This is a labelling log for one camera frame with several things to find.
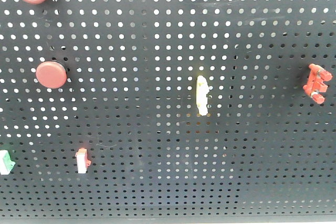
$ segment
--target black perforated panel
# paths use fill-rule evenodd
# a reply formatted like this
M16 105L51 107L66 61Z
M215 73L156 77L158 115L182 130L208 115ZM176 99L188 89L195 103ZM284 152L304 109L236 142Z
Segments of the black perforated panel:
M334 74L335 11L335 0L1 0L0 148L16 166L0 176L0 218L336 220L335 81L322 105L302 89L310 63ZM61 89L35 79L50 60L67 68ZM204 117L198 75L211 86Z

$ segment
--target yellow clip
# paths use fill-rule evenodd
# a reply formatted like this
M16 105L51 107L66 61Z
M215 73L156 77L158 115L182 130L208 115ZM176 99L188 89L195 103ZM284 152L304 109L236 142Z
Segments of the yellow clip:
M197 77L196 84L196 104L200 115L207 115L208 113L208 97L206 95L210 92L208 83L203 76Z

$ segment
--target plastic clip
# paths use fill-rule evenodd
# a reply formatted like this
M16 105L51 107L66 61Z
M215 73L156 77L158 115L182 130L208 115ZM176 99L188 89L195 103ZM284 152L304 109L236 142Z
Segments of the plastic clip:
M8 175L13 169L15 162L10 159L8 151L0 151L0 174Z
M91 165L91 161L88 160L88 150L81 148L76 153L77 167L79 174L85 174L88 167Z
M324 81L330 81L332 75L319 65L310 64L310 74L308 82L303 86L305 93L312 98L317 104L324 103L324 97L320 93L325 93L328 86Z
M208 83L203 76L197 77L196 84L196 104L200 115L207 115L208 113L208 98L206 95L210 92Z

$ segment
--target red connector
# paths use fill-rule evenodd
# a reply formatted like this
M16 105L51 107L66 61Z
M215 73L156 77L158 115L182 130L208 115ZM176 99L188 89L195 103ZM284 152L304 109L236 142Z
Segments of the red connector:
M324 97L320 93L325 93L328 86L324 84L324 81L330 81L332 75L319 65L310 64L310 74L308 82L303 86L305 93L312 98L316 103L324 103Z

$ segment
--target green clip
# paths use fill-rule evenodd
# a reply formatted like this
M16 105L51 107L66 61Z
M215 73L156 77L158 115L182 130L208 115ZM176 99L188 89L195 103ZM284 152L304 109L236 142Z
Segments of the green clip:
M0 167L0 173L2 175L10 174L11 170L13 169L15 162L12 161L8 151L0 151L0 157L2 157L2 161L4 167Z

